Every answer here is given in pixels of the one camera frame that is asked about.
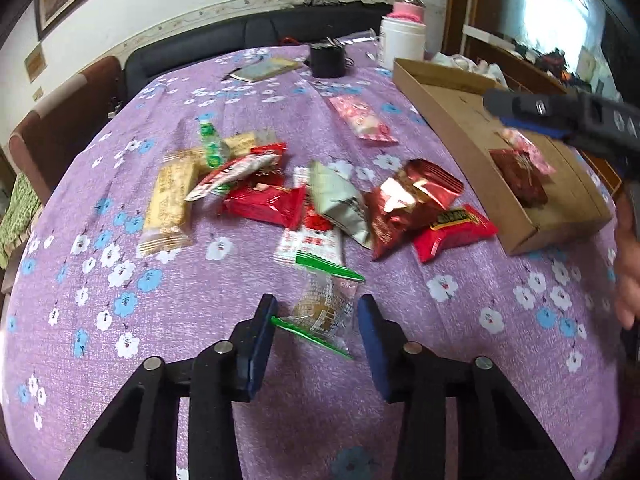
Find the person right hand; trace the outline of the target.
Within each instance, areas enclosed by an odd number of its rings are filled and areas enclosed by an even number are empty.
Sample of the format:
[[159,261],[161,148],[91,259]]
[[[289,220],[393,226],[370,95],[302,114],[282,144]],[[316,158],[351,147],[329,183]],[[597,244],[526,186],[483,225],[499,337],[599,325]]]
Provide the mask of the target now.
[[634,234],[631,204],[624,194],[616,200],[616,221],[615,312],[623,328],[630,330],[640,312],[640,245]]

